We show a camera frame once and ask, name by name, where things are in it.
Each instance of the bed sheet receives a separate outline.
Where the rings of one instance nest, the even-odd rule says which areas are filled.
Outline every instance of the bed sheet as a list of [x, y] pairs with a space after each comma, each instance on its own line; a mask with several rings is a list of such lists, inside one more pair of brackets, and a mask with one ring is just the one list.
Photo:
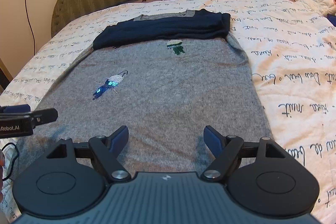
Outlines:
[[[336, 222], [336, 28], [301, 2], [289, 0], [171, 0], [130, 3], [69, 23], [26, 64], [0, 95], [0, 105], [28, 103], [35, 109], [50, 87], [90, 53], [105, 27], [140, 14], [206, 9], [231, 14], [231, 32], [246, 51], [252, 80], [272, 133], [320, 183], [313, 210], [325, 224]], [[1, 146], [8, 141], [1, 140]], [[6, 168], [13, 150], [5, 151]], [[10, 180], [2, 210], [20, 212]]]

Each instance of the white quilted blanket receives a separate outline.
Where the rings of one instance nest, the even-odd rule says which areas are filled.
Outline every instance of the white quilted blanket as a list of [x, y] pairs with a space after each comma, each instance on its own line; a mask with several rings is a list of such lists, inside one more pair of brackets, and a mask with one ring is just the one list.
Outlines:
[[[336, 28], [318, 13], [318, 0], [313, 10], [308, 2], [174, 0], [125, 4], [92, 13], [68, 24], [28, 62], [0, 96], [0, 105], [28, 103], [35, 109], [51, 85], [90, 52], [93, 40], [108, 25], [140, 14], [186, 9], [230, 13], [231, 32], [249, 56], [252, 79], [274, 138], [318, 179], [320, 195], [313, 215], [334, 224]], [[1, 141], [1, 146], [8, 141], [16, 140]], [[5, 151], [8, 168], [13, 150]], [[10, 180], [4, 183], [3, 193], [2, 210], [12, 221], [20, 212]]]

